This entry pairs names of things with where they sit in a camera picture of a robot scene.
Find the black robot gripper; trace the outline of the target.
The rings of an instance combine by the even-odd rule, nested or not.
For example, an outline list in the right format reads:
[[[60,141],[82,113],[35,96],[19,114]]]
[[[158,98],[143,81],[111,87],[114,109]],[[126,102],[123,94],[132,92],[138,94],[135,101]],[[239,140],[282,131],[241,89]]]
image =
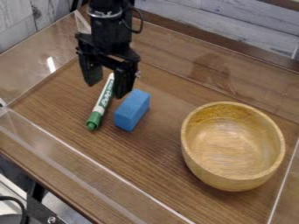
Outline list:
[[[79,31],[78,55],[83,78],[90,86],[103,80],[103,67],[115,70],[114,95],[122,99],[135,85],[140,56],[131,48],[132,34],[142,29],[132,27],[132,12],[120,11],[111,16],[91,13],[91,31]]]

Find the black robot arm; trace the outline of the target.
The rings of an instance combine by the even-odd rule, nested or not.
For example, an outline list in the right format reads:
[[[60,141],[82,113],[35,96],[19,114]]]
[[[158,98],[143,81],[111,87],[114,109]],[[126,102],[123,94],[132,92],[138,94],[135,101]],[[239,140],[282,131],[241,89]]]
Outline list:
[[[88,16],[91,33],[78,32],[76,53],[84,81],[90,86],[103,79],[103,68],[112,70],[114,96],[122,99],[132,91],[140,56],[131,48],[132,34],[140,33],[132,27],[132,0],[90,0]]]

